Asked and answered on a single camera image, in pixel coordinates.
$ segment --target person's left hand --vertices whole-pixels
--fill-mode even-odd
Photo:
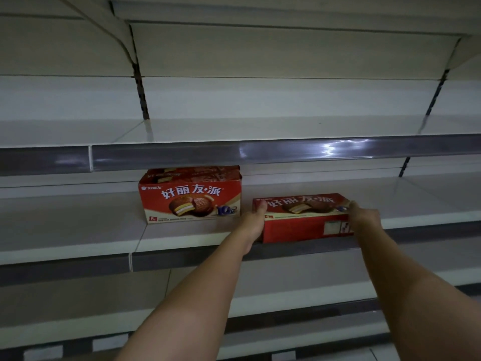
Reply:
[[[252,247],[252,243],[259,238],[264,229],[264,214],[268,208],[268,203],[265,200],[261,201],[261,204],[257,207],[256,212],[245,213],[242,215],[240,224],[234,230],[234,233],[245,239],[246,251],[249,253]]]

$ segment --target snack box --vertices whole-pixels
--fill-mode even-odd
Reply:
[[[268,203],[264,243],[352,235],[346,212],[350,201],[340,194],[254,199],[254,209],[261,200]]]
[[[239,166],[159,168],[139,182],[147,223],[239,216]]]

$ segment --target person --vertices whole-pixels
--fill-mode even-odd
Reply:
[[[117,361],[215,360],[243,256],[261,235],[267,203],[153,310]],[[404,254],[377,210],[349,206],[350,225],[402,360],[481,359],[481,307]]]

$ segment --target person's right arm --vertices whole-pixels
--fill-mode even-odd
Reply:
[[[481,306],[404,254],[377,210],[349,216],[400,358],[481,359]]]

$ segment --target shelf bracket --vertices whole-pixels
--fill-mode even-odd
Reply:
[[[463,36],[454,50],[453,57],[448,63],[452,70],[466,63],[481,53],[481,36]]]
[[[124,49],[132,64],[137,64],[134,41],[130,26],[124,20],[112,15],[109,11],[91,0],[60,0],[84,19],[94,24],[104,33],[114,38]]]

